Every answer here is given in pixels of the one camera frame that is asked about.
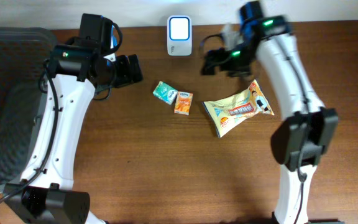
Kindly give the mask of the green tissue pack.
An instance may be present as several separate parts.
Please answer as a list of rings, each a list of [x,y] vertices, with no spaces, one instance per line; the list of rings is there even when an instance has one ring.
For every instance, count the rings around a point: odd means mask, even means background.
[[[158,99],[164,101],[165,103],[171,105],[175,98],[177,97],[178,91],[171,87],[170,85],[159,81],[155,90],[153,91],[153,95]]]

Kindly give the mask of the yellow wet wipes pack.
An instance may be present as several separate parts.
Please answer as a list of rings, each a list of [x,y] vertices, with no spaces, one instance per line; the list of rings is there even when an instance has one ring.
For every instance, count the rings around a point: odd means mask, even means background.
[[[257,114],[274,115],[257,80],[238,94],[217,101],[204,101],[203,107],[212,119],[219,138]]]

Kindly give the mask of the orange tissue pack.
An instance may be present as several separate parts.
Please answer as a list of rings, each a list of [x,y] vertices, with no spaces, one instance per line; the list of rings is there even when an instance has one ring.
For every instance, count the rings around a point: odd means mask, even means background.
[[[174,113],[188,116],[190,113],[192,99],[192,93],[179,91],[175,102]]]

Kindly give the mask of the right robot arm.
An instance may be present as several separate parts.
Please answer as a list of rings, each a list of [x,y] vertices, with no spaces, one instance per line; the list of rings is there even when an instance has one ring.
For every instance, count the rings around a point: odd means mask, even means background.
[[[270,138],[273,157],[280,166],[280,186],[272,216],[255,222],[310,223],[311,181],[339,117],[314,91],[285,16],[268,17],[260,1],[249,1],[239,9],[239,18],[239,30],[227,27],[218,35],[225,46],[206,53],[201,74],[214,75],[218,68],[230,77],[246,77],[253,60],[263,66],[283,121]]]

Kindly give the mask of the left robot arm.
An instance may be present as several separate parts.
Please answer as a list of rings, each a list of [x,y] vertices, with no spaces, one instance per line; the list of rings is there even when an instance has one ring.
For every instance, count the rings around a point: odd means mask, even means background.
[[[48,90],[33,153],[1,202],[25,223],[100,223],[90,195],[73,190],[73,168],[83,120],[99,93],[142,81],[136,55],[117,55],[119,26],[83,14],[78,36],[56,45],[44,65]]]

